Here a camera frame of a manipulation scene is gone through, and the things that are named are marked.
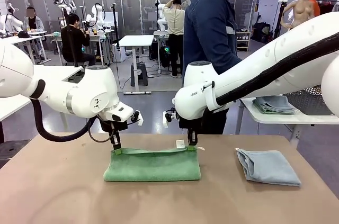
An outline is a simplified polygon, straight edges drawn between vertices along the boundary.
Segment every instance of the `towel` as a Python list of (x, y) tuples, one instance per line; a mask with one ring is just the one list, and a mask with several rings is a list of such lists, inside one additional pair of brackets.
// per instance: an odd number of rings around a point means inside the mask
[(279, 151), (245, 151), (237, 154), (243, 166), (246, 180), (253, 182), (301, 186), (301, 182), (291, 165)]
[(121, 148), (111, 152), (111, 162), (104, 173), (105, 181), (166, 182), (200, 180), (197, 149), (145, 151)]
[(253, 104), (264, 114), (294, 114), (296, 110), (282, 95), (257, 97)]

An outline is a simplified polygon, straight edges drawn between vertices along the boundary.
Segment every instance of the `man in navy shirt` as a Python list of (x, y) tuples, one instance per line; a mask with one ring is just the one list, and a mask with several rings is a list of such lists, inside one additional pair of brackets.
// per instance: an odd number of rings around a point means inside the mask
[[(228, 0), (191, 0), (185, 11), (183, 72), (194, 61), (209, 61), (221, 74), (241, 59), (237, 57), (235, 11)], [(204, 123), (201, 134), (222, 134), (227, 111)]]

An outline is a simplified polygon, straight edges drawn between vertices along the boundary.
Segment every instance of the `seated person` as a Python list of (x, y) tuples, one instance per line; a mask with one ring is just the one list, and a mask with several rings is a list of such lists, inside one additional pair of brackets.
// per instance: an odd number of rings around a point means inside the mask
[[(32, 6), (27, 7), (26, 17), (23, 22), (22, 29), (24, 31), (31, 31), (31, 32), (43, 32), (44, 31), (42, 20), (41, 18), (37, 16), (35, 8)], [(41, 48), (40, 41), (34, 40), (34, 43), (37, 45), (40, 59), (43, 60), (44, 58), (41, 56), (42, 48)]]
[[(88, 31), (82, 32), (79, 29), (80, 18), (77, 14), (69, 14), (68, 15), (69, 25), (70, 25), (70, 33), (73, 37), (73, 46), (74, 53), (77, 62), (89, 62), (89, 66), (95, 65), (96, 58), (94, 55), (90, 55), (87, 53), (82, 53), (82, 46), (88, 47), (90, 45), (90, 33)], [(67, 27), (64, 27), (61, 30), (61, 40), (63, 41), (63, 56), (67, 62), (74, 62), (72, 50), (70, 48), (70, 42), (67, 32)]]

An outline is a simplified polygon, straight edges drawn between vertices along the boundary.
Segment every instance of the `person in beige shirt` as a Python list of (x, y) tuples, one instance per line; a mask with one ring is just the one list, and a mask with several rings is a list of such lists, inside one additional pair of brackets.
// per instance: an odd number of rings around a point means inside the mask
[(181, 0), (170, 0), (163, 9), (168, 26), (169, 52), (171, 54), (172, 74), (177, 78), (177, 59), (180, 57), (180, 73), (182, 74), (182, 56), (184, 40), (185, 11), (181, 9)]

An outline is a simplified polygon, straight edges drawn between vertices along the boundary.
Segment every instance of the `shelving unit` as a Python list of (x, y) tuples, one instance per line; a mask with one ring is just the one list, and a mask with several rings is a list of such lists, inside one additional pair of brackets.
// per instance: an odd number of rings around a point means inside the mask
[(237, 39), (237, 43), (246, 43), (246, 46), (244, 47), (237, 47), (237, 49), (241, 49), (242, 51), (248, 51), (248, 48), (249, 48), (249, 41), (251, 40), (251, 32), (237, 32), (236, 33), (236, 37), (238, 38), (239, 35), (241, 35), (242, 37), (247, 35), (248, 36), (248, 39), (247, 40), (238, 40)]

